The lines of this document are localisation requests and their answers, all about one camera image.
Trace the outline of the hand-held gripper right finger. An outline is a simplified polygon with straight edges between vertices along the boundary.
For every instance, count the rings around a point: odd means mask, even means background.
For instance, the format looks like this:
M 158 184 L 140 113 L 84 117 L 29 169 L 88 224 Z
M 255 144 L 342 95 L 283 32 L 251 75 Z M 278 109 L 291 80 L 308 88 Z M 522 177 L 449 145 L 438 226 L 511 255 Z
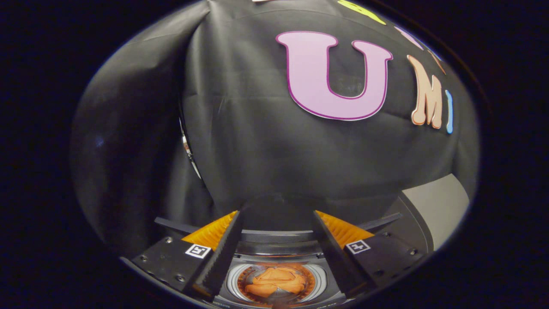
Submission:
M 312 230 L 338 288 L 347 298 L 382 290 L 420 265 L 424 251 L 315 210 Z

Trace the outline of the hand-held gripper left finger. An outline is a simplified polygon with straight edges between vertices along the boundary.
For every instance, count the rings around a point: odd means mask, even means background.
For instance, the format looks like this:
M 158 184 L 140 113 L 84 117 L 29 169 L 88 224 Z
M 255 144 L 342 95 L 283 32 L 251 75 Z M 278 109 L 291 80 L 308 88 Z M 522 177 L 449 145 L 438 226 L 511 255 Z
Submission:
M 141 279 L 140 289 L 159 301 L 213 301 L 241 240 L 247 207 L 234 211 L 216 248 L 164 237 L 121 262 Z

